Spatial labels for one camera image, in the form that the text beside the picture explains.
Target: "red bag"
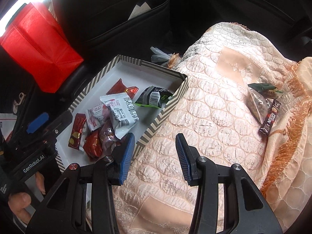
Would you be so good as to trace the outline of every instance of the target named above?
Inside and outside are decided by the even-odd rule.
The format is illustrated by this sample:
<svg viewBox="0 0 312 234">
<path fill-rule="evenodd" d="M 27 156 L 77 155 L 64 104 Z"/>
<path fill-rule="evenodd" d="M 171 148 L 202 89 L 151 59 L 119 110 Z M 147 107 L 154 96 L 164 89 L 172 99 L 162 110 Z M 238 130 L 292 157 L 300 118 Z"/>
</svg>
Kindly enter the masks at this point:
<svg viewBox="0 0 312 234">
<path fill-rule="evenodd" d="M 7 27 L 0 44 L 48 93 L 55 93 L 83 62 L 43 3 L 27 4 Z"/>
</svg>

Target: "barcode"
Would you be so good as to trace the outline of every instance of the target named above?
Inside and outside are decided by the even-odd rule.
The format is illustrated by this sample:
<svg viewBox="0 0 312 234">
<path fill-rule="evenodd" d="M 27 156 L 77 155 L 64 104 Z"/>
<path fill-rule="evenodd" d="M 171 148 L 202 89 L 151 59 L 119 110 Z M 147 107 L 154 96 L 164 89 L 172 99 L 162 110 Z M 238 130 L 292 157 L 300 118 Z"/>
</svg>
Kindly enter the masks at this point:
<svg viewBox="0 0 312 234">
<path fill-rule="evenodd" d="M 158 106 L 160 100 L 160 93 L 157 91 L 154 91 L 149 96 L 149 104 L 153 106 Z"/>
<path fill-rule="evenodd" d="M 117 128 L 122 128 L 122 127 L 125 127 L 125 126 L 129 126 L 129 121 L 127 119 L 119 121 Z"/>
</svg>

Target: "striped box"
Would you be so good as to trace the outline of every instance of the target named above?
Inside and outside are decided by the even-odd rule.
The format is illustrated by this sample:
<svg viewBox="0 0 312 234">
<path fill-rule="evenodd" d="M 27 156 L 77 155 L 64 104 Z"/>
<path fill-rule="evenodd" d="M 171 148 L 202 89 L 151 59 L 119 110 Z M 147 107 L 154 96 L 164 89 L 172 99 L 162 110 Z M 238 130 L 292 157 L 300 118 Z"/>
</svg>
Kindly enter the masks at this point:
<svg viewBox="0 0 312 234">
<path fill-rule="evenodd" d="M 145 133 L 141 136 L 141 138 L 137 141 L 135 145 L 135 151 L 133 154 L 133 159 L 135 159 L 140 151 L 145 147 L 145 145 L 151 140 L 152 136 L 155 134 L 158 128 L 160 128 L 163 121 L 169 116 L 171 111 L 175 108 L 179 100 L 183 97 L 184 93 L 188 89 L 188 77 L 184 74 L 176 72 L 174 70 L 161 67 L 159 65 L 142 61 L 139 59 L 134 59 L 131 57 L 118 55 L 116 56 L 110 63 L 107 64 L 94 78 L 90 83 L 82 90 L 82 92 L 78 95 L 78 97 L 74 100 L 69 110 L 73 112 L 75 108 L 81 103 L 81 101 L 86 97 L 86 95 L 91 91 L 92 88 L 105 76 L 120 60 L 130 62 L 137 66 L 145 66 L 148 68 L 155 69 L 165 74 L 169 74 L 171 76 L 182 79 L 182 83 L 179 88 L 174 92 L 172 98 L 167 102 L 165 107 L 161 110 L 158 116 L 154 119 L 154 121 L 147 127 Z M 57 162 L 59 164 L 60 170 L 64 171 L 64 165 L 61 161 L 60 156 L 57 156 Z"/>
</svg>

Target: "screw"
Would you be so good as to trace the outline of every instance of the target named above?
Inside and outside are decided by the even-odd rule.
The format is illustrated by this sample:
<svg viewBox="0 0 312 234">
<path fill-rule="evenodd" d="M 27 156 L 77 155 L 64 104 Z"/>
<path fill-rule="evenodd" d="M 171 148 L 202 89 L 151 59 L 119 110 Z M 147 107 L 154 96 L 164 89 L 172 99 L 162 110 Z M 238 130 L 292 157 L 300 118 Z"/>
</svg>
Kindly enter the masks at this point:
<svg viewBox="0 0 312 234">
<path fill-rule="evenodd" d="M 233 164 L 233 168 L 234 168 L 235 170 L 237 170 L 237 171 L 240 171 L 240 170 L 241 170 L 241 165 L 235 163 L 235 164 Z"/>
<path fill-rule="evenodd" d="M 112 156 L 105 156 L 104 157 L 105 162 L 112 162 L 113 160 L 114 160 L 114 158 Z"/>
<path fill-rule="evenodd" d="M 207 157 L 202 157 L 202 156 L 200 156 L 200 157 L 198 157 L 198 161 L 199 162 L 207 162 L 207 160 L 208 160 L 208 158 Z"/>
<path fill-rule="evenodd" d="M 70 166 L 69 166 L 69 169 L 70 170 L 75 170 L 75 169 L 77 169 L 78 168 L 78 164 L 76 164 L 76 163 L 72 163 Z"/>
</svg>

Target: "black and green snack package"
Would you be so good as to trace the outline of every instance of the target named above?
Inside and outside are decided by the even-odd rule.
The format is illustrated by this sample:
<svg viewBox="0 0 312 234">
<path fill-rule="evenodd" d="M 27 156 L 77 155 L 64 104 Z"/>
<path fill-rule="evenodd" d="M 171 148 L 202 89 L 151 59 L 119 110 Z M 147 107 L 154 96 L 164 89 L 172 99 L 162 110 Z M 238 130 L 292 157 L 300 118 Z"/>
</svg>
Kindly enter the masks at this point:
<svg viewBox="0 0 312 234">
<path fill-rule="evenodd" d="M 171 96 L 172 93 L 167 89 L 151 86 L 143 91 L 135 104 L 139 106 L 151 106 L 161 108 L 163 101 Z"/>
</svg>

